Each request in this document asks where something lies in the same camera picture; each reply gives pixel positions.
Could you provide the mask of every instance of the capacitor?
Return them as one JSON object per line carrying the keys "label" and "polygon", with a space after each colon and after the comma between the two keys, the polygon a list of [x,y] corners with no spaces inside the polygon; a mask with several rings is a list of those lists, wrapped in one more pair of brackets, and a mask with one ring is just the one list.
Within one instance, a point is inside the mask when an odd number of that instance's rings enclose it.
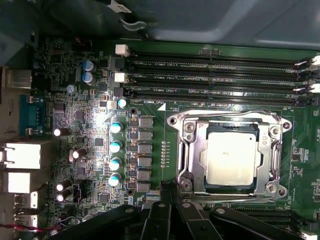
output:
{"label": "capacitor", "polygon": [[118,100],[118,106],[119,106],[119,108],[121,108],[121,109],[126,108],[126,106],[127,106],[127,101],[126,101],[125,99],[119,99],[119,100]]}
{"label": "capacitor", "polygon": [[37,62],[37,61],[33,61],[32,67],[33,67],[33,69],[36,70],[37,72],[42,72],[42,71],[46,70],[45,65],[43,65],[43,64],[41,64],[41,63],[39,63],[39,62]]}
{"label": "capacitor", "polygon": [[114,172],[111,174],[108,180],[108,183],[111,187],[115,187],[119,184],[120,180],[121,180],[121,175],[117,172]]}
{"label": "capacitor", "polygon": [[95,64],[90,61],[90,60],[85,60],[83,63],[82,63],[82,67],[85,71],[89,72],[89,73],[93,73],[94,71],[96,71],[96,66]]}
{"label": "capacitor", "polygon": [[90,214],[85,215],[84,218],[82,219],[82,222],[88,221],[88,220],[93,219],[93,218],[94,218],[94,216],[92,216]]}
{"label": "capacitor", "polygon": [[120,141],[114,141],[109,146],[112,153],[117,153],[122,149],[122,143]]}
{"label": "capacitor", "polygon": [[57,196],[56,196],[56,200],[58,202],[63,202],[67,197],[69,197],[72,194],[72,190],[71,187],[66,188],[65,190],[63,190],[62,192],[60,192]]}
{"label": "capacitor", "polygon": [[63,136],[68,136],[70,134],[69,128],[66,127],[61,127],[61,128],[56,128],[53,131],[53,135],[56,137],[63,137]]}
{"label": "capacitor", "polygon": [[67,189],[68,187],[70,187],[71,185],[72,185],[71,180],[70,179],[65,179],[62,182],[58,183],[55,188],[56,188],[57,191],[61,192],[61,191],[65,190],[65,189]]}
{"label": "capacitor", "polygon": [[120,122],[114,122],[110,126],[110,132],[113,134],[118,134],[124,129],[124,126]]}
{"label": "capacitor", "polygon": [[73,153],[72,153],[72,157],[74,159],[78,159],[78,158],[82,158],[84,157],[85,155],[87,155],[88,151],[87,149],[85,149],[84,147],[80,148],[79,150],[75,150]]}
{"label": "capacitor", "polygon": [[66,86],[66,92],[68,94],[75,94],[77,92],[76,86],[73,84]]}
{"label": "capacitor", "polygon": [[115,157],[111,159],[109,163],[109,168],[111,171],[116,171],[121,167],[121,159],[118,157]]}
{"label": "capacitor", "polygon": [[90,72],[85,72],[82,74],[82,81],[88,85],[93,85],[96,82],[96,79]]}

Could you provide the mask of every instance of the black dimm slot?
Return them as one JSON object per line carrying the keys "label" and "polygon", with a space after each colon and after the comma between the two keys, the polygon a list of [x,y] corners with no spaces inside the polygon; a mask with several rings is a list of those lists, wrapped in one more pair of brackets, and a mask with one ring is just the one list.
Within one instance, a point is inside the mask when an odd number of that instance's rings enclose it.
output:
{"label": "black dimm slot", "polygon": [[173,89],[192,89],[192,90],[210,90],[210,91],[223,91],[223,92],[250,92],[250,93],[268,93],[268,94],[294,94],[291,88],[287,89],[277,89],[275,87],[259,87],[246,85],[246,84],[230,84],[222,85],[215,84],[214,82],[140,82],[137,81],[134,84],[127,84],[128,87],[148,87],[148,88],[173,88]]}
{"label": "black dimm slot", "polygon": [[165,101],[181,101],[181,102],[203,102],[203,103],[234,103],[234,104],[257,104],[257,105],[283,105],[294,106],[295,101],[293,99],[265,99],[265,98],[246,98],[246,97],[216,97],[216,96],[198,96],[198,95],[182,95],[182,94],[155,94],[153,93],[141,93],[134,92],[129,99],[146,99],[146,100],[165,100]]}
{"label": "black dimm slot", "polygon": [[235,63],[253,63],[253,64],[276,64],[283,65],[286,68],[293,69],[295,61],[292,60],[276,60],[267,58],[250,58],[250,57],[236,57],[236,56],[221,56],[221,55],[197,55],[197,54],[184,54],[184,53],[158,53],[158,52],[136,52],[135,56],[138,58],[174,58],[174,59],[217,59],[220,61],[232,61]]}
{"label": "black dimm slot", "polygon": [[288,75],[289,73],[280,74],[273,72],[246,72],[246,71],[232,71],[225,69],[178,69],[176,67],[161,68],[161,67],[137,67],[134,70],[130,69],[128,74],[173,74],[173,75],[203,75],[205,77],[229,77],[229,78],[245,78],[245,79],[262,79],[267,81],[283,81],[294,82],[297,79],[296,75]]}

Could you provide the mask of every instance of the electrolytic capacitor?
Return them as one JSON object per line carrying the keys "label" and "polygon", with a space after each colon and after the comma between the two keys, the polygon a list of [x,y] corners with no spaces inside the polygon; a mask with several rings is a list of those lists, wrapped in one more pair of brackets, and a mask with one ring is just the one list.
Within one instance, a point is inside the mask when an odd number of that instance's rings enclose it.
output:
{"label": "electrolytic capacitor", "polygon": [[85,70],[86,72],[89,72],[89,73],[93,73],[97,69],[95,64],[90,60],[85,60],[82,63],[82,67],[83,67],[83,70]]}
{"label": "electrolytic capacitor", "polygon": [[118,157],[115,157],[111,159],[109,163],[109,168],[111,171],[117,171],[121,167],[121,159]]}
{"label": "electrolytic capacitor", "polygon": [[66,86],[66,92],[68,94],[75,94],[77,92],[76,86],[73,84]]}
{"label": "electrolytic capacitor", "polygon": [[112,153],[117,153],[122,149],[122,143],[120,141],[114,141],[110,144],[109,149]]}
{"label": "electrolytic capacitor", "polygon": [[56,137],[68,136],[69,134],[70,130],[66,127],[57,128],[53,131],[53,135],[55,135]]}
{"label": "electrolytic capacitor", "polygon": [[72,157],[74,159],[78,159],[78,158],[82,158],[84,157],[85,155],[87,155],[88,151],[87,149],[85,149],[84,147],[80,148],[79,150],[75,150],[73,153],[72,153]]}
{"label": "electrolytic capacitor", "polygon": [[93,85],[96,82],[95,77],[90,72],[85,72],[82,74],[82,81],[88,85]]}
{"label": "electrolytic capacitor", "polygon": [[118,106],[119,106],[119,108],[121,108],[121,109],[126,108],[126,106],[127,106],[127,101],[126,101],[125,99],[119,99],[119,100],[118,100]]}
{"label": "electrolytic capacitor", "polygon": [[108,180],[108,183],[111,187],[115,187],[119,184],[120,180],[121,180],[121,175],[117,172],[114,172],[111,174]]}
{"label": "electrolytic capacitor", "polygon": [[64,200],[66,200],[67,197],[69,197],[72,194],[72,189],[71,187],[66,188],[65,190],[63,190],[62,192],[60,192],[57,196],[56,196],[56,200],[58,202],[63,202]]}
{"label": "electrolytic capacitor", "polygon": [[55,188],[56,188],[57,191],[61,192],[61,191],[65,190],[65,189],[67,189],[68,187],[70,187],[71,185],[72,185],[71,180],[70,179],[65,179],[62,182],[58,183]]}
{"label": "electrolytic capacitor", "polygon": [[110,132],[113,134],[118,134],[124,129],[124,126],[120,122],[114,122],[110,126]]}

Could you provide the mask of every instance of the cable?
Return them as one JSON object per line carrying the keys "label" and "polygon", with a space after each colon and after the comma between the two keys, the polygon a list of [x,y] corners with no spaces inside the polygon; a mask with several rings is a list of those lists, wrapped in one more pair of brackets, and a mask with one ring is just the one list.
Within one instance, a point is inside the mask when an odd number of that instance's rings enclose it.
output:
{"label": "cable", "polygon": [[48,232],[51,230],[57,230],[60,229],[60,226],[50,226],[46,228],[40,228],[35,226],[25,226],[25,225],[18,225],[18,224],[0,224],[0,228],[6,228],[6,229],[17,229],[17,230],[30,230],[30,231],[36,231],[39,233]]}

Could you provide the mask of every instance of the chip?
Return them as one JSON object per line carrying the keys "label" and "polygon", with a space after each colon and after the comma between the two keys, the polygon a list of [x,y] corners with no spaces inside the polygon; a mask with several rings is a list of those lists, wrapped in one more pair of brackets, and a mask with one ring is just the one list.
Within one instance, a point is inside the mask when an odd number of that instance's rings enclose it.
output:
{"label": "chip", "polygon": [[51,59],[54,64],[59,64],[61,63],[62,57],[60,55],[53,55]]}
{"label": "chip", "polygon": [[100,82],[98,85],[98,91],[106,92],[107,91],[107,84],[104,82]]}
{"label": "chip", "polygon": [[135,182],[128,182],[127,189],[136,189],[137,185]]}
{"label": "chip", "polygon": [[54,110],[56,111],[60,111],[60,112],[63,112],[65,110],[65,103],[64,102],[56,102],[54,104]]}
{"label": "chip", "polygon": [[137,164],[137,158],[136,157],[129,157],[128,164]]}
{"label": "chip", "polygon": [[137,152],[138,151],[138,146],[137,145],[129,145],[128,151],[129,152]]}
{"label": "chip", "polygon": [[107,68],[108,67],[108,60],[107,59],[101,59],[99,61],[99,67],[100,68]]}
{"label": "chip", "polygon": [[101,102],[99,102],[99,106],[103,107],[103,108],[106,108],[107,107],[107,102],[106,101],[101,101]]}
{"label": "chip", "polygon": [[137,176],[137,171],[128,171],[128,177],[135,177]]}
{"label": "chip", "polygon": [[104,139],[103,138],[94,139],[94,145],[96,147],[102,147],[104,145]]}
{"label": "chip", "polygon": [[129,126],[130,127],[138,127],[139,126],[139,122],[137,120],[130,120],[129,121]]}
{"label": "chip", "polygon": [[129,139],[138,139],[137,132],[129,132]]}
{"label": "chip", "polygon": [[77,175],[85,175],[86,174],[86,169],[84,167],[77,167],[76,174]]}
{"label": "chip", "polygon": [[74,119],[75,120],[83,120],[85,117],[85,113],[83,111],[75,111],[74,112]]}
{"label": "chip", "polygon": [[109,202],[109,194],[99,194],[99,202],[100,203],[107,203]]}

